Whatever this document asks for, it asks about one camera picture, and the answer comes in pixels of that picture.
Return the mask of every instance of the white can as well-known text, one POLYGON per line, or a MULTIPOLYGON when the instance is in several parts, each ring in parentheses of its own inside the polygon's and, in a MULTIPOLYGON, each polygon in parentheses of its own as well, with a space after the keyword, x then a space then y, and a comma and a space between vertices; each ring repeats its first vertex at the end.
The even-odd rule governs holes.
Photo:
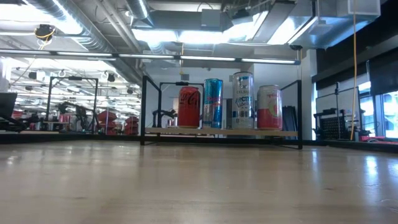
POLYGON ((232 128, 254 129, 254 77, 250 72, 233 75, 232 128))
POLYGON ((282 130, 282 95, 277 85, 261 86, 257 92, 257 128, 282 130))

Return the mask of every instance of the computer monitor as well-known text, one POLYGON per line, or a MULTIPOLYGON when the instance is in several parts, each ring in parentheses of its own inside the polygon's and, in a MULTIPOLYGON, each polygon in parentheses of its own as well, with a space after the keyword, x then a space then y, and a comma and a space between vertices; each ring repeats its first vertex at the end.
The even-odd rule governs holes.
POLYGON ((12 116, 17 93, 0 93, 0 114, 3 116, 12 116))

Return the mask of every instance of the ceiling duct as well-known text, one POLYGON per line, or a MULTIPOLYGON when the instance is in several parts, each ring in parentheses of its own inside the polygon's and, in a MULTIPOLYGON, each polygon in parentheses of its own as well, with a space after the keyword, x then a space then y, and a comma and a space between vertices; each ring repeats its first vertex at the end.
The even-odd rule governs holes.
MULTIPOLYGON (((115 52, 113 46, 104 38, 93 23, 82 13, 72 0, 23 0, 45 14, 50 14, 57 21, 57 27, 62 31, 89 36, 89 38, 74 38, 81 46, 90 52, 115 52)), ((141 76, 120 58, 106 62, 120 71, 126 81, 141 84, 141 76)))
POLYGON ((138 19, 150 26, 154 26, 150 18, 149 6, 146 0, 126 0, 127 8, 135 19, 138 19))

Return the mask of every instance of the pink and white can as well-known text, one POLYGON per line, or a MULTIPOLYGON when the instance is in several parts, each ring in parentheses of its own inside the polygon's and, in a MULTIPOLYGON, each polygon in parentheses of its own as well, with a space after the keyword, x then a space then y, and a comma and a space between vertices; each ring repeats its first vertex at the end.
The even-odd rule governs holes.
POLYGON ((277 85, 261 86, 257 92, 257 129, 282 130, 282 95, 277 85))

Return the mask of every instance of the red can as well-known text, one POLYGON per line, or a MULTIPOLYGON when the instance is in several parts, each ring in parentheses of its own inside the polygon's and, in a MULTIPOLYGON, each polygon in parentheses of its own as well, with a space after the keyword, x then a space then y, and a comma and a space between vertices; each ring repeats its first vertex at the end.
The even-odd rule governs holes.
POLYGON ((282 96, 277 85, 261 86, 257 92, 257 129, 282 130, 282 96))
POLYGON ((178 98, 179 128, 198 128, 200 122, 200 92, 192 86, 182 87, 178 98))

